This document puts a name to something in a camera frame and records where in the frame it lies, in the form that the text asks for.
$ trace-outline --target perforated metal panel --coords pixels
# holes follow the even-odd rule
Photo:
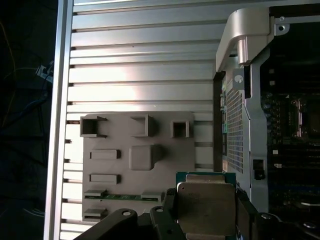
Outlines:
[[[238,90],[231,89],[226,94],[228,127],[226,149],[228,165],[243,174],[242,98],[242,93]]]

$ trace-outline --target ventilation holes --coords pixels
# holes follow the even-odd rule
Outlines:
[[[226,95],[226,105],[228,165],[243,174],[243,121],[242,94],[240,91],[230,90]]]

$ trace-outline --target green circuit board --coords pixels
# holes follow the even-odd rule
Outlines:
[[[101,196],[85,196],[85,199],[97,200],[124,200],[124,201],[143,201],[143,202],[158,202],[157,198],[146,198],[141,195],[128,195],[128,194],[108,194],[102,193]]]

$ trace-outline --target dark background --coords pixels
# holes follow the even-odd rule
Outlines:
[[[35,69],[54,60],[57,9],[58,0],[0,3],[0,22],[15,62],[14,68],[0,24],[2,240],[43,238],[52,84]]]

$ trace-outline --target metal bracket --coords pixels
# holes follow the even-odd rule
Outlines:
[[[248,65],[274,38],[274,17],[268,7],[243,8],[233,12],[226,23],[216,52],[216,71],[221,72],[237,44],[238,63]]]
[[[275,24],[274,25],[274,35],[275,36],[282,36],[289,32],[290,24]]]
[[[235,68],[232,71],[232,88],[235,90],[245,90],[245,70]]]

